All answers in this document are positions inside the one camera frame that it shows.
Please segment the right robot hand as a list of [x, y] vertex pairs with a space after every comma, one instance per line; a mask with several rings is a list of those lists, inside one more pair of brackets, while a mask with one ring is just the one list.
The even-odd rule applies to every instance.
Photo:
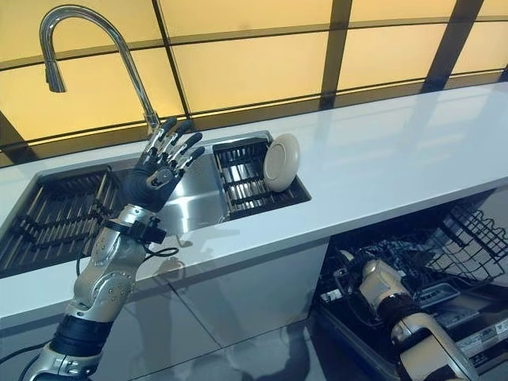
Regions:
[[368, 259], [382, 260], [392, 267], [402, 268], [418, 252], [418, 246], [409, 241], [381, 240], [360, 247], [358, 252]]

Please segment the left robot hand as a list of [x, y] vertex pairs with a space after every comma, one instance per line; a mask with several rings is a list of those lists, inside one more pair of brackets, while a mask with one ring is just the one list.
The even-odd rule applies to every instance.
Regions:
[[187, 169], [205, 151], [195, 145], [202, 139], [200, 132], [179, 143], [192, 127], [191, 120], [180, 125], [177, 119], [167, 119], [149, 138], [136, 165], [123, 182], [125, 200], [153, 213], [159, 212], [183, 178]]

